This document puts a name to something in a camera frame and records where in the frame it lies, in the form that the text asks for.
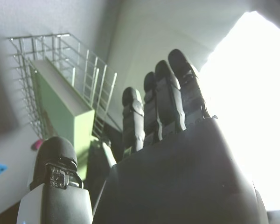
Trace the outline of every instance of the white wall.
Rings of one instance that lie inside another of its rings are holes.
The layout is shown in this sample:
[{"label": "white wall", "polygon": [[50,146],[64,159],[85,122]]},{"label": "white wall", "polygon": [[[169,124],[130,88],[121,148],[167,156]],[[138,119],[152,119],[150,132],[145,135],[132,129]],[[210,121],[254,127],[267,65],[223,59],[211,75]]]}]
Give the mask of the white wall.
[{"label": "white wall", "polygon": [[108,63],[118,72],[110,114],[122,126],[121,96],[132,86],[144,97],[145,75],[182,50],[200,69],[215,46],[254,0],[126,0],[120,11]]},{"label": "white wall", "polygon": [[[120,3],[121,0],[0,0],[0,36],[70,32],[106,60]],[[9,93],[14,88],[17,87],[10,86]],[[30,146],[36,140],[29,126],[0,136],[0,163],[8,166],[0,175],[0,213],[26,193],[35,155]]]}]

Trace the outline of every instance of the white wire rack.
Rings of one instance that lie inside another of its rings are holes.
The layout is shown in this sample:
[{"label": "white wire rack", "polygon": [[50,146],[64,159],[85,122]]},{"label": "white wire rack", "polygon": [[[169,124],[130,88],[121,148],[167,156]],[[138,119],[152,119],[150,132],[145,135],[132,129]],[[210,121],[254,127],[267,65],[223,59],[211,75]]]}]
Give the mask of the white wire rack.
[{"label": "white wire rack", "polygon": [[79,92],[89,106],[96,111],[92,135],[103,133],[117,73],[110,69],[96,54],[72,34],[37,35],[7,38],[10,45],[9,72],[20,85],[16,92],[24,102],[21,110],[35,133],[41,138],[50,137],[44,110],[36,99],[37,83],[33,79],[31,60],[49,59]]}]

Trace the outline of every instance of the green book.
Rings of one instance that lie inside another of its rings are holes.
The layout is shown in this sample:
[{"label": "green book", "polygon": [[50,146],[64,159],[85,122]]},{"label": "green book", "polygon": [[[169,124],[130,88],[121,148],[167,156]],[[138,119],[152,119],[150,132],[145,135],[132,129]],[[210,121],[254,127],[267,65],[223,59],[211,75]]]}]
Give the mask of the green book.
[{"label": "green book", "polygon": [[77,153],[78,174],[84,180],[95,111],[49,60],[31,63],[37,70],[37,100],[44,110],[49,136],[59,135],[72,143]]}]

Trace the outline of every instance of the metal wire basket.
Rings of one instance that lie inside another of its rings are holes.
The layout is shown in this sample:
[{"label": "metal wire basket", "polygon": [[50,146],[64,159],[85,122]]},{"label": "metal wire basket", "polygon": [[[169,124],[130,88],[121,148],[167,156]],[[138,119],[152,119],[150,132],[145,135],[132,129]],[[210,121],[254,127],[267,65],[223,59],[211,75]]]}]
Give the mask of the metal wire basket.
[{"label": "metal wire basket", "polygon": [[41,139],[50,137],[44,110],[36,100],[31,60],[49,59],[96,111],[92,135],[101,137],[117,73],[72,34],[37,35],[7,38],[9,72],[20,85],[16,92],[25,122]]}]

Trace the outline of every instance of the bright window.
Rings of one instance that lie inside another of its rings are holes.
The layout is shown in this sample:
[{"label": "bright window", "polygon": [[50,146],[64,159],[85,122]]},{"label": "bright window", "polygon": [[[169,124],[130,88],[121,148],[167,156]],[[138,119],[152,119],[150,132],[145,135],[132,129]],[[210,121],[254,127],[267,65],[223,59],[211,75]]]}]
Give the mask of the bright window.
[{"label": "bright window", "polygon": [[242,169],[267,210],[280,210],[280,29],[245,13],[200,72]]}]

